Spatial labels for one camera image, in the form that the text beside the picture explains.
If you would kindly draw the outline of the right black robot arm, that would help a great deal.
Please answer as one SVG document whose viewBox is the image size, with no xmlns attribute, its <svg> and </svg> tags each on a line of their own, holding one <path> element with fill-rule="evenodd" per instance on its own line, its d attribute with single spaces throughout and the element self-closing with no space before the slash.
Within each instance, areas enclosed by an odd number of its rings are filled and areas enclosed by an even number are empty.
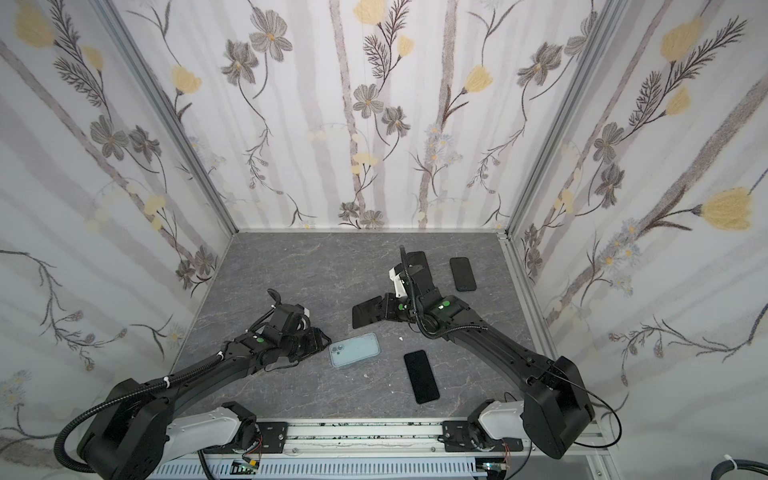
<svg viewBox="0 0 768 480">
<path fill-rule="evenodd" d="M 421 252 L 400 248 L 400 263 L 391 270 L 396 292 L 384 297 L 383 318 L 414 324 L 431 339 L 443 339 L 470 351 L 514 384 L 522 394 L 512 425 L 484 425 L 482 412 L 500 405 L 490 402 L 468 418 L 468 443 L 485 450 L 503 439 L 527 438 L 545 455 L 562 458 L 594 420 L 578 367 L 561 356 L 552 360 L 504 335 L 467 302 L 444 296 L 434 285 Z"/>
</svg>

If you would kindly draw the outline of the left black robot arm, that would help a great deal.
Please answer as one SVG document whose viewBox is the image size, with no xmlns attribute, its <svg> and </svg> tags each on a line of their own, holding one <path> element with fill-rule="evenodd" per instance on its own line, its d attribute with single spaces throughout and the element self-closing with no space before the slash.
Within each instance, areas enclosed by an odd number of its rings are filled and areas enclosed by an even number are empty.
<svg viewBox="0 0 768 480">
<path fill-rule="evenodd" d="M 274 304 L 239 336 L 206 359 L 162 378 L 116 385 L 106 400 L 66 424 L 53 453 L 63 467 L 103 479 L 145 479 L 161 464 L 193 451 L 258 441 L 253 413 L 234 401 L 197 419 L 194 404 L 285 359 L 296 366 L 332 343 L 300 304 Z"/>
</svg>

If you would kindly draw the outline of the aluminium mounting rail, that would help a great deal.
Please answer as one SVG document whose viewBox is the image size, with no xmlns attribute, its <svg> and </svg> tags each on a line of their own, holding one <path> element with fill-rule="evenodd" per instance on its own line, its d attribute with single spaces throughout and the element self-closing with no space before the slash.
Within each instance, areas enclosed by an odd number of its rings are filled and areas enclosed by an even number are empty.
<svg viewBox="0 0 768 480">
<path fill-rule="evenodd" d="M 283 456 L 305 457 L 394 457 L 417 455 L 477 454 L 490 455 L 494 452 L 446 452 L 438 440 L 442 434 L 441 423 L 445 420 L 468 420 L 478 422 L 493 439 L 517 438 L 524 448 L 533 447 L 524 432 L 522 420 L 509 412 L 497 412 L 478 417 L 441 419 L 299 419 L 287 422 L 287 440 Z M 184 417 L 168 427 L 170 449 L 163 462 L 176 459 L 200 449 L 214 453 L 244 453 L 246 427 L 258 422 L 279 422 L 246 420 L 239 430 L 232 421 L 220 421 L 212 412 Z"/>
</svg>

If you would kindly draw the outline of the black phone case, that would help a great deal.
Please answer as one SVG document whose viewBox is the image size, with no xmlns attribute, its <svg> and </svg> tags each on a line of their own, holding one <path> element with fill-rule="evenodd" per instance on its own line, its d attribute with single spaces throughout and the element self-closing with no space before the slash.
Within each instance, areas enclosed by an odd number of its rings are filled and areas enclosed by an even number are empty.
<svg viewBox="0 0 768 480">
<path fill-rule="evenodd" d="M 477 290 L 477 283 L 472 265 L 467 257 L 453 257 L 449 260 L 455 289 L 459 292 Z"/>
<path fill-rule="evenodd" d="M 424 251 L 412 251 L 406 254 L 406 260 L 409 268 L 421 267 L 428 269 L 429 264 Z"/>
</svg>

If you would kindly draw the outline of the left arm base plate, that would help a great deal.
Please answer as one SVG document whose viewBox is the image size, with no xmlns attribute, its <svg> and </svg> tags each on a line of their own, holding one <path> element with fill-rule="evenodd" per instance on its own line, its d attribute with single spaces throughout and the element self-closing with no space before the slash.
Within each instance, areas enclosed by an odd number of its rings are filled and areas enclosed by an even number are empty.
<svg viewBox="0 0 768 480">
<path fill-rule="evenodd" d="M 287 422 L 258 422 L 246 427 L 245 454 L 282 454 L 288 433 Z"/>
</svg>

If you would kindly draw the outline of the translucent green case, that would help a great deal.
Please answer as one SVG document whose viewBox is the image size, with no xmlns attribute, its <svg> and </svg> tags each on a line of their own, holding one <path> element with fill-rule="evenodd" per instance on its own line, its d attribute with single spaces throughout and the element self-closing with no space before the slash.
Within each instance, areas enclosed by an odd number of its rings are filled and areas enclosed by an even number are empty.
<svg viewBox="0 0 768 480">
<path fill-rule="evenodd" d="M 378 356 L 381 352 L 378 337 L 375 333 L 367 333 L 330 345 L 331 365 L 344 368 L 360 361 Z"/>
</svg>

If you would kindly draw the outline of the black phone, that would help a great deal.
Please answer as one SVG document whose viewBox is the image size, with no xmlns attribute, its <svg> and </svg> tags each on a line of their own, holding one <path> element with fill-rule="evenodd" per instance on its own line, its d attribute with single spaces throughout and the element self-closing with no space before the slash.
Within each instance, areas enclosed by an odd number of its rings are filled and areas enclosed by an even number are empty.
<svg viewBox="0 0 768 480">
<path fill-rule="evenodd" d="M 424 350 L 407 353 L 404 362 L 416 403 L 438 400 L 440 392 L 427 353 Z"/>
<path fill-rule="evenodd" d="M 359 329 L 384 318 L 384 298 L 376 296 L 352 308 L 352 328 Z"/>
</svg>

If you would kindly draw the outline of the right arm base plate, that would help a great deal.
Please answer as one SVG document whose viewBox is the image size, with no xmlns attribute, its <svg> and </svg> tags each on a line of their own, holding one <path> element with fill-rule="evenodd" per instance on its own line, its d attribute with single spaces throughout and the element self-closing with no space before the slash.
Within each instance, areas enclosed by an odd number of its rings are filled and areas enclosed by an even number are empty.
<svg viewBox="0 0 768 480">
<path fill-rule="evenodd" d="M 522 452 L 523 441 L 517 438 L 493 439 L 478 422 L 468 420 L 445 420 L 441 423 L 442 434 L 438 440 L 445 446 L 446 452 Z"/>
</svg>

